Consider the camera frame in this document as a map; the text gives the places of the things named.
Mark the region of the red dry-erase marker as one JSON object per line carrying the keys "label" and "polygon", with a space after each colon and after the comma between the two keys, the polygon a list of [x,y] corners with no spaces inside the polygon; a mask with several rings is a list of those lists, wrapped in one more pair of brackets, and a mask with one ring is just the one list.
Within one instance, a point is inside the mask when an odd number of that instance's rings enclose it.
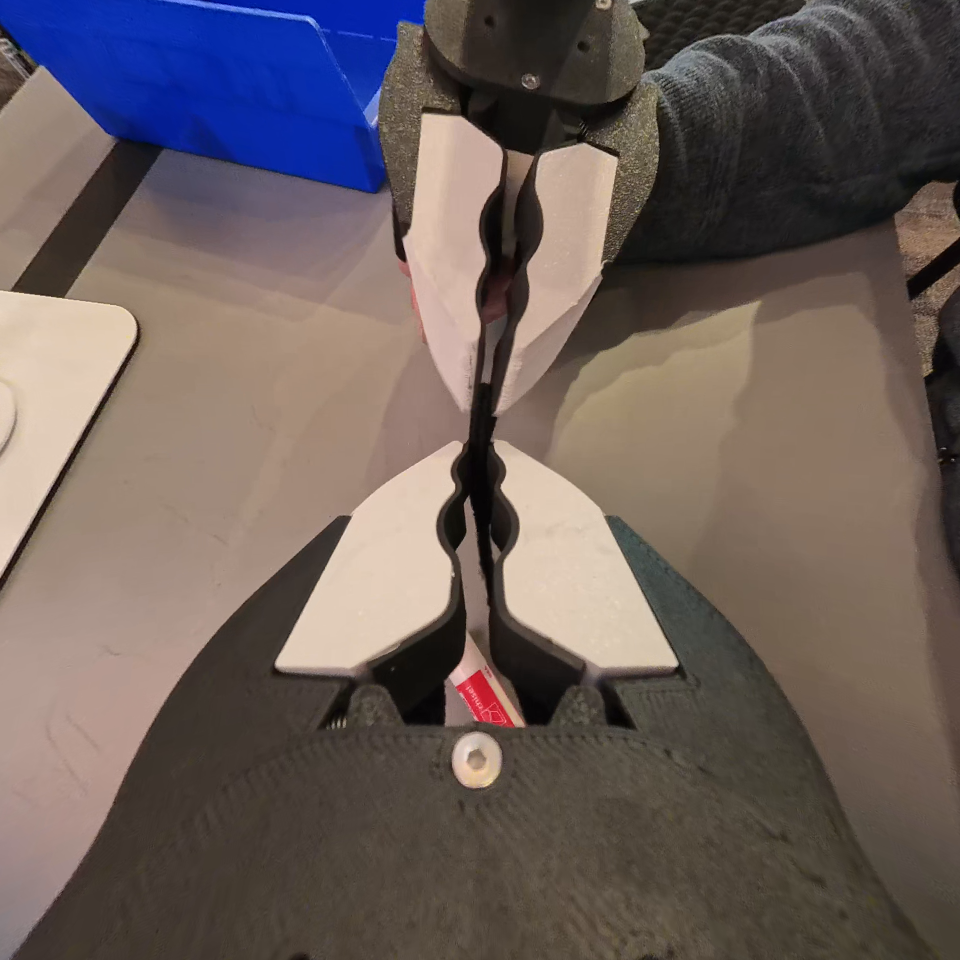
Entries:
{"label": "red dry-erase marker", "polygon": [[460,661],[447,682],[472,721],[504,728],[526,727],[520,708],[469,632]]}

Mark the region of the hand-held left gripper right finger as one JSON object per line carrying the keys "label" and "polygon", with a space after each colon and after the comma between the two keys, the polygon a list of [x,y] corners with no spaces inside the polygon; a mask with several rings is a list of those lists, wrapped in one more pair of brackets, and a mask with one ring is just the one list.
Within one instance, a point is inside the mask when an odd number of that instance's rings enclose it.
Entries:
{"label": "hand-held left gripper right finger", "polygon": [[678,657],[603,510],[504,440],[487,460],[489,645],[514,685],[668,676]]}

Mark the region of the white board with dark edge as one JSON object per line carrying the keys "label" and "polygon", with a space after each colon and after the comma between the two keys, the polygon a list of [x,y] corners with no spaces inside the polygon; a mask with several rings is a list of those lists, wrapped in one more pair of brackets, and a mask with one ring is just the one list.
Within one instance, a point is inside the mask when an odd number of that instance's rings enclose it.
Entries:
{"label": "white board with dark edge", "polygon": [[128,310],[1,294],[1,574],[7,579],[139,339]]}

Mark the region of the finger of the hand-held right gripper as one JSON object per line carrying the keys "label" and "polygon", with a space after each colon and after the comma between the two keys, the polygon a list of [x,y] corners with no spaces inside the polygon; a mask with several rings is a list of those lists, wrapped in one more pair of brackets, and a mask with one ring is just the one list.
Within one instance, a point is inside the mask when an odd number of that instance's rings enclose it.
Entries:
{"label": "finger of the hand-held right gripper", "polygon": [[505,176],[501,146],[461,115],[421,117],[411,226],[404,251],[443,384],[462,413],[474,402],[490,256],[484,222]]}
{"label": "finger of the hand-held right gripper", "polygon": [[599,286],[617,170],[613,154],[582,142],[540,153],[524,180],[497,417],[546,374]]}

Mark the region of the blue plastic bin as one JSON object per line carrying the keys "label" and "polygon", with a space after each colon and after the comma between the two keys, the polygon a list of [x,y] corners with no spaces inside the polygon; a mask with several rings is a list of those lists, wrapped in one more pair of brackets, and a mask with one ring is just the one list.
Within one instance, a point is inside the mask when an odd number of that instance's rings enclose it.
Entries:
{"label": "blue plastic bin", "polygon": [[3,28],[114,138],[365,193],[423,1],[3,1]]}

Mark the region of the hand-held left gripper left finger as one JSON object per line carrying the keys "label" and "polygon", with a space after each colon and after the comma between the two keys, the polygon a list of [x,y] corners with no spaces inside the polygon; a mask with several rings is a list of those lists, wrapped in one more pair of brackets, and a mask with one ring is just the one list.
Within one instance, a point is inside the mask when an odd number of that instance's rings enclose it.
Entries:
{"label": "hand-held left gripper left finger", "polygon": [[442,446],[352,512],[274,661],[277,671],[358,679],[455,609],[463,453],[460,441]]}

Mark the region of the person's right forearm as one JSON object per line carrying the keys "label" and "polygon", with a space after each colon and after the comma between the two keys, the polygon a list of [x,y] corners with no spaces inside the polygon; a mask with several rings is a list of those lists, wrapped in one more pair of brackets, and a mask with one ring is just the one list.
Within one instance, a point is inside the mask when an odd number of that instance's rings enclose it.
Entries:
{"label": "person's right forearm", "polygon": [[753,258],[881,223],[959,177],[959,4],[808,2],[698,41],[657,89],[652,192],[625,263]]}

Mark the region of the black chair frame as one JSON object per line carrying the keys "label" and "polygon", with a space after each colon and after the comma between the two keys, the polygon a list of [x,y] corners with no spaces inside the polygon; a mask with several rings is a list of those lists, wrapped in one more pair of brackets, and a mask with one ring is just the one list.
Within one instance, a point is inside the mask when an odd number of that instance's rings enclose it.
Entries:
{"label": "black chair frame", "polygon": [[909,276],[906,281],[906,291],[911,302],[956,269],[959,265],[959,250],[960,239],[957,238],[920,270]]}

